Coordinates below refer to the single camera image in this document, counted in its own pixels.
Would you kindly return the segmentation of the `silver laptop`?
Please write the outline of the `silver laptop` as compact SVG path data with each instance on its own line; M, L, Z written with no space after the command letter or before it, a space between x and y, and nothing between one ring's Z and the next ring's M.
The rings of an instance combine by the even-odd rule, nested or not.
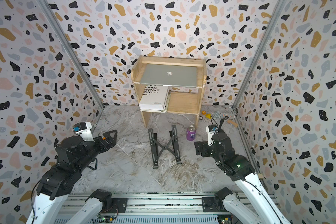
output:
M148 64L141 84L197 87L197 68L175 65Z

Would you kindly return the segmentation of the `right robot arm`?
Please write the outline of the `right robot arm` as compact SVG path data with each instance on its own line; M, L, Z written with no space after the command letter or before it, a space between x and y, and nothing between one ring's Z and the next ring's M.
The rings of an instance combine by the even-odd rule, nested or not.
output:
M289 221L273 202L249 160L235 153L231 139L223 133L209 135L208 141L194 143L196 154L212 157L217 167L243 191L254 210L241 203L224 187L215 193L216 206L237 217L243 224L288 224Z

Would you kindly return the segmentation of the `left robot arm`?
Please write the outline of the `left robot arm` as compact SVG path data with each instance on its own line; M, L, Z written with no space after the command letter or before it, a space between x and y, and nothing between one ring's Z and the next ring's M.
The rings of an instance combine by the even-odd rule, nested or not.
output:
M35 185L36 197L31 197L28 224L53 224L74 185L86 168L96 170L92 162L98 155L117 144L117 130L92 137L90 130L82 130L56 146L57 162Z

